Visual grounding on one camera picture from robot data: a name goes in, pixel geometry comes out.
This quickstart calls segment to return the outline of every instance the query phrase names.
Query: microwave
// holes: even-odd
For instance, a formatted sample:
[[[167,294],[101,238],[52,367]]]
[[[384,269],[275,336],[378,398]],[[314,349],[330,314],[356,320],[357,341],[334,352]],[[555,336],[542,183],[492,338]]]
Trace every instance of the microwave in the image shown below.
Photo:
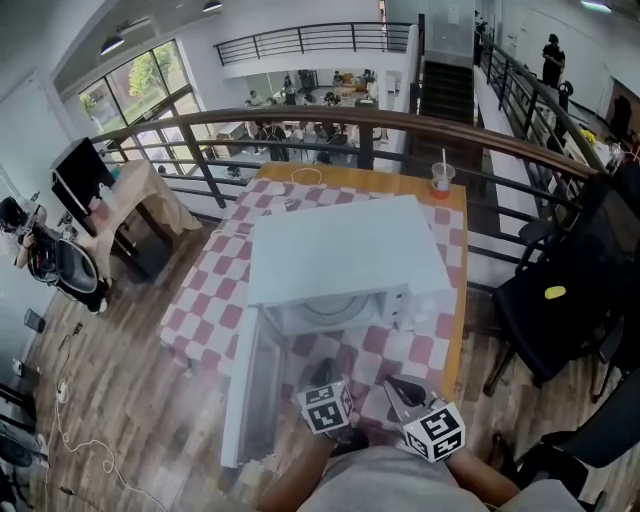
[[[247,306],[227,400],[222,460],[273,452],[296,337],[371,325],[413,330],[451,289],[413,195],[282,212],[253,227]]]

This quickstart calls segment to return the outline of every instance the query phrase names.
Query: window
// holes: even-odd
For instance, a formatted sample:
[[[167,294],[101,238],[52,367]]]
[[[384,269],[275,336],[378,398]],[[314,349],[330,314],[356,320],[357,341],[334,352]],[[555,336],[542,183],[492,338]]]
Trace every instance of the window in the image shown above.
[[[169,92],[176,92],[181,87],[187,85],[187,77],[182,67],[182,60],[178,55],[178,49],[174,41],[158,46],[153,49],[153,55],[160,67],[160,73],[164,78]]]
[[[101,133],[133,124],[198,112],[198,104],[191,92],[175,41],[169,41],[123,64],[82,91],[80,100],[85,111]],[[209,127],[194,127],[196,139],[211,138]],[[165,128],[139,133],[120,140],[122,148],[184,141],[178,128]],[[107,144],[115,149],[117,141]],[[124,154],[130,160],[191,160],[187,146],[148,148],[143,151],[128,149]],[[121,155],[112,153],[118,161]],[[162,166],[166,174],[186,174],[195,164],[153,163]]]
[[[112,71],[107,81],[128,124],[167,97],[151,53],[143,53]]]
[[[105,75],[82,91],[80,100],[105,133],[152,119],[154,107],[188,85],[178,47],[169,41]]]
[[[80,101],[100,132],[111,132],[126,126],[104,81],[96,82],[85,89],[80,94]]]

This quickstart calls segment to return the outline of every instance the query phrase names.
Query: wooden table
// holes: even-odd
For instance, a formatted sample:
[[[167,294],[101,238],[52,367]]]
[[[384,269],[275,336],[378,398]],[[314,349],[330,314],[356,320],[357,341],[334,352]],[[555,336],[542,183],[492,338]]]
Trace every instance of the wooden table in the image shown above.
[[[96,228],[96,236],[81,235],[78,243],[94,258],[100,277],[111,279],[110,254],[113,252],[142,281],[150,276],[138,260],[138,250],[120,232],[120,226],[135,209],[169,252],[172,237],[161,226],[168,224],[171,230],[182,233],[184,229],[200,229],[202,225],[178,200],[173,190],[165,183],[153,166],[146,160],[133,160],[120,167],[120,176],[111,187],[117,209],[102,205],[106,217],[96,213],[91,219]]]
[[[268,163],[258,172],[258,178],[269,178],[275,181],[291,181],[291,174],[297,169],[308,168],[308,166],[296,163]],[[462,272],[458,287],[458,298],[456,302],[454,335],[450,340],[447,360],[444,367],[442,381],[442,393],[447,399],[453,399],[454,385],[460,361],[460,350],[462,347],[462,330],[464,327],[465,304],[467,294],[467,200],[465,189],[459,185],[451,186],[451,193],[445,200],[435,199],[429,190],[431,181],[398,174],[365,171],[361,169],[347,169],[341,167],[324,167],[314,165],[314,169],[322,172],[320,183],[334,187],[352,187],[356,189],[366,189],[372,192],[383,192],[393,194],[414,194],[418,201],[433,206],[442,206],[458,210],[464,214],[464,243],[462,253]],[[301,171],[296,174],[295,182],[302,185],[316,185],[320,176],[313,171]]]

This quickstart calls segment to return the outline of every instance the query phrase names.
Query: wooden floor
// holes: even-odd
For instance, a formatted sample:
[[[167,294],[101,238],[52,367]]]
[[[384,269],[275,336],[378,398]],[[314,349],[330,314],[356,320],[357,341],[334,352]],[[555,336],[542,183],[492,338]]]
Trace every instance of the wooden floor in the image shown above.
[[[243,508],[240,502],[250,502],[268,486],[310,436],[293,408],[282,411],[273,456],[262,463],[252,461],[241,471],[222,470],[218,461],[228,382],[197,367],[185,376],[160,345],[156,326],[211,229],[183,235],[155,285],[117,279],[104,315],[91,315],[56,296],[46,315],[48,328],[28,359],[28,365],[40,367],[42,373],[36,391],[39,432],[46,439],[55,432],[56,382],[65,377],[69,401],[60,414],[70,445],[91,439],[107,443],[129,484],[152,493],[172,511]],[[470,297],[468,311],[474,315],[479,301],[473,294]],[[84,325],[81,333],[59,351],[63,337],[77,322]],[[595,366],[589,359],[569,365],[543,390],[532,387],[526,369],[516,363],[494,397],[485,397],[482,383],[497,350],[495,340],[474,336],[465,340],[456,385],[469,446],[480,456],[488,453],[495,431],[503,432],[522,452],[542,434],[575,428],[593,412],[589,396]],[[44,470],[32,472],[31,501],[36,510],[95,510],[57,490],[60,486],[103,511],[160,510],[125,489],[114,474],[105,474],[106,457],[100,446],[68,453],[55,433],[46,490],[41,483]],[[636,448],[610,467],[592,470],[585,496],[593,499],[604,489],[610,495],[607,509],[622,512],[639,487],[640,449]]]

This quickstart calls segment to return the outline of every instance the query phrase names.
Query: checkered tablecloth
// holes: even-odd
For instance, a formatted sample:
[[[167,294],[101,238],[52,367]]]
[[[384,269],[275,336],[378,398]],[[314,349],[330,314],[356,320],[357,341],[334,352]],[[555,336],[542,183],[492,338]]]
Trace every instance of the checkered tablecloth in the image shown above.
[[[327,185],[285,183],[284,187],[281,194],[277,190],[281,188],[279,182],[276,186],[268,179],[251,181],[211,235],[159,328],[163,343],[172,346],[179,356],[231,376],[240,318],[246,306],[251,232],[258,216],[286,215],[277,213],[285,203],[287,211],[294,211],[393,195]],[[371,326],[291,339],[283,398],[295,401],[295,388],[308,365],[334,357],[350,379],[356,421],[387,429],[395,418],[381,385],[385,376],[404,373],[440,384],[453,335],[457,291],[462,284],[464,216],[447,208],[422,206],[453,288],[435,297],[434,314],[416,332]]]

